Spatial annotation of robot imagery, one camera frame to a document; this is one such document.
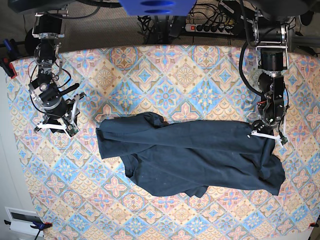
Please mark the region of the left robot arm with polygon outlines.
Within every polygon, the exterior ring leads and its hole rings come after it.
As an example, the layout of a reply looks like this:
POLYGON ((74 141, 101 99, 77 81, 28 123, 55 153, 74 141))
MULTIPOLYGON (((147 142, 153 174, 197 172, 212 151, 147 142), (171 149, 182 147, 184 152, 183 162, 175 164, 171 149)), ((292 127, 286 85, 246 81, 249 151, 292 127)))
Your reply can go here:
POLYGON ((284 98, 289 94, 282 72, 289 67, 288 38, 293 17, 284 15, 281 4, 276 5, 270 13, 256 8, 251 26, 253 33, 250 33, 244 3, 240 1, 239 4, 246 36, 240 52, 239 73, 247 88, 260 97, 257 103, 260 119, 252 123, 252 135, 286 143, 285 116, 289 101, 284 98), (257 89, 249 84, 243 72, 243 60, 248 46, 260 53, 256 63, 262 73, 257 80, 257 89))

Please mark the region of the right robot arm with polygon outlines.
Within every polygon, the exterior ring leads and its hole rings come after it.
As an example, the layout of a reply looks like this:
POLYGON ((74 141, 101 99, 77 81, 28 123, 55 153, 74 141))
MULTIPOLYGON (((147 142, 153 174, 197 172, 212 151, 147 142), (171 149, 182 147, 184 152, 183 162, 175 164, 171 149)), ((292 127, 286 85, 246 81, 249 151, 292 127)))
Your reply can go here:
POLYGON ((75 83, 66 89, 67 84, 58 84, 63 69, 63 60, 59 56, 60 44, 55 43, 64 35, 61 33, 62 20, 47 14, 36 15, 32 36, 39 39, 35 47, 34 58, 38 67, 37 77, 30 78, 29 95, 32 105, 43 114, 43 120, 37 123, 34 131, 49 129, 52 133, 64 133, 73 137, 79 132, 77 117, 80 114, 79 102, 85 93, 76 94, 73 98, 64 96, 76 90, 80 85, 75 83))

